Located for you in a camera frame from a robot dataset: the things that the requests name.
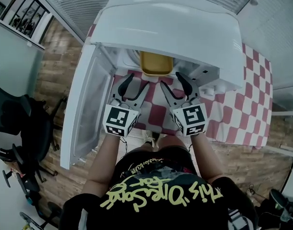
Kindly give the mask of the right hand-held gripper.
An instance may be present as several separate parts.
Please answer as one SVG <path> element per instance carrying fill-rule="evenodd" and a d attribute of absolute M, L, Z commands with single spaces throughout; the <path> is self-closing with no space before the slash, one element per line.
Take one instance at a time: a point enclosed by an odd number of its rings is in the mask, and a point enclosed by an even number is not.
<path fill-rule="evenodd" d="M 205 104 L 199 100 L 199 87 L 194 80 L 181 72 L 176 72 L 176 76 L 183 87 L 186 101 L 184 97 L 177 97 L 164 81 L 160 82 L 173 122 L 185 137 L 204 133 L 207 129 L 207 112 Z"/>

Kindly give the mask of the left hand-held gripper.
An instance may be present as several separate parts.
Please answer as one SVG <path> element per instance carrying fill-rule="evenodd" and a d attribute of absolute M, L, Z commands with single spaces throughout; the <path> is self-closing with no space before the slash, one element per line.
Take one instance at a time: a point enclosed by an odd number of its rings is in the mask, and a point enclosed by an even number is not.
<path fill-rule="evenodd" d="M 124 101 L 129 84 L 132 82 L 134 73 L 120 78 L 112 87 L 111 99 L 105 106 L 103 127 L 107 134 L 127 137 L 140 116 L 140 108 L 149 90 L 149 81 L 139 90 L 135 98 Z"/>

